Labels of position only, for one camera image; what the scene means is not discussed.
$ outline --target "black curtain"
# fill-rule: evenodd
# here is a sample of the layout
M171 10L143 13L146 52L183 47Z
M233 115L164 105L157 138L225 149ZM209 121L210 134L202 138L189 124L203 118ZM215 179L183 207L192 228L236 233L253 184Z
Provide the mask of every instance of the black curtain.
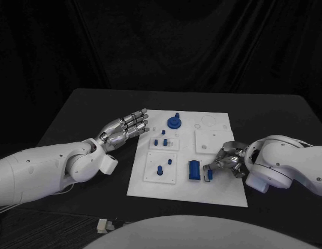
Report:
M6 151L79 87L299 94L322 120L322 1L0 1Z

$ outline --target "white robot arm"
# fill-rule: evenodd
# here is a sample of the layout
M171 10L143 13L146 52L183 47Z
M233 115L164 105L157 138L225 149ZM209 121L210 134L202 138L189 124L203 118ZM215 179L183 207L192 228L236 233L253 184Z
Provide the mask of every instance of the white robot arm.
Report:
M288 189L298 180L305 187L322 196L322 146L312 146L286 136L272 135L252 145L227 142L212 164L204 170L232 169L242 178L245 164L249 175L246 184L262 193L269 185Z
M88 181L98 170L111 174L118 161L107 153L150 130L147 109L114 120L95 139L26 149L0 160L0 206L35 201Z

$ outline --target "robotic hand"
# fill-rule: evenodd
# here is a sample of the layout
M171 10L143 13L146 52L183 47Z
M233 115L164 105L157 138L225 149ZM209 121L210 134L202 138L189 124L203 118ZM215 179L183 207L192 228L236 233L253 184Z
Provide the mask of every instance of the robotic hand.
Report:
M88 181L98 170L111 174L118 161L107 153L150 131L147 109L114 120L95 139L26 149L0 160L0 206L38 200L71 184Z
M249 170L245 183L262 193L269 185L286 189L298 180L322 196L322 146L281 135L268 136L249 146L226 142L215 162L203 170L230 169L236 178L242 178L243 165Z

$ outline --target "table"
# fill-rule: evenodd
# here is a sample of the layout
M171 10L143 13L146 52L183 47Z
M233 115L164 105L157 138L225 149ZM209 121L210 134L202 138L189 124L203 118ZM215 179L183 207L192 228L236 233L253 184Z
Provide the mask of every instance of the table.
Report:
M229 113L235 139L250 144L278 134L322 145L322 124L297 95L186 93L78 89L74 91L39 146L82 141L137 110L164 109ZM110 154L118 160L112 175L101 172L74 190L19 208L135 222L166 215L203 215L233 219L322 245L322 197L294 182L291 189L262 194L248 185L249 207L233 207L127 196L138 138Z

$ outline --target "white panel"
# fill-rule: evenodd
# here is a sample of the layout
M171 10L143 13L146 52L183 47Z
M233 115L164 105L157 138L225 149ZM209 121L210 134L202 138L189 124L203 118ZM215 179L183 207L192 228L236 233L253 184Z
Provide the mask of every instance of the white panel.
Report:
M196 152L217 154L223 143L233 140L232 131L196 130Z
M176 113L180 113L181 127L171 129L167 126L167 120L174 117ZM200 172L200 181L189 180L189 161L200 161L203 168L203 165L215 160L215 154L196 153L196 130L232 132L227 113L148 110L147 114L150 131L140 135L127 195L246 207L243 182L242 179L233 177L230 170L216 171L210 182L204 182L203 172ZM150 149L151 138L156 137L180 140L180 149L174 152L177 154L176 184L144 181L148 153L166 152L160 148ZM229 139L229 133L227 136L219 137L219 148Z
M163 175L157 174L157 167L163 166ZM177 154L150 152L147 155L144 181L176 184Z
M164 139L167 137L153 137L150 139L150 149L160 149L160 150L180 150L180 140L179 139L167 139L167 145L163 145Z

